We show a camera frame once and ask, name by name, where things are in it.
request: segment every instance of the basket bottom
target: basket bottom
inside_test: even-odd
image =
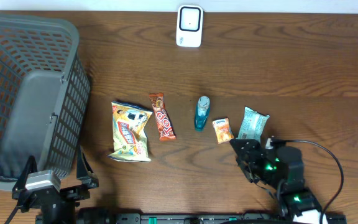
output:
[[[40,161],[48,156],[44,141],[61,77],[60,72],[37,70],[23,79],[1,143],[0,175],[18,178],[29,156],[35,157],[39,170],[43,169]]]

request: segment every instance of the blue bottle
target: blue bottle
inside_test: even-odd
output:
[[[207,96],[202,96],[198,99],[196,116],[194,118],[194,126],[197,131],[202,131],[204,129],[208,115],[209,98]]]

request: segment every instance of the red candy wrapper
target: red candy wrapper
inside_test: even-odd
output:
[[[171,121],[165,110],[164,94],[151,93],[149,97],[152,102],[157,128],[160,133],[160,141],[176,139],[177,137],[173,133]]]

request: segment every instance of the black square outline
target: black square outline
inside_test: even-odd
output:
[[[181,28],[181,25],[180,25],[180,24],[181,24],[181,11],[182,11],[183,9],[197,9],[197,10],[198,10],[198,12],[199,12],[199,14],[198,14],[198,28],[197,28],[196,30],[187,30],[187,29],[182,29],[182,28]],[[185,7],[182,7],[182,8],[180,9],[180,17],[179,17],[179,24],[178,24],[180,30],[182,30],[182,31],[189,31],[189,32],[197,32],[197,31],[200,30],[200,23],[201,23],[201,10],[200,10],[199,8],[197,8],[197,7],[188,7],[188,6],[185,6]]]

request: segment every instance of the white wall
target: white wall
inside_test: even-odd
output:
[[[358,13],[358,0],[0,0],[0,10],[172,12],[182,4],[206,12]]]

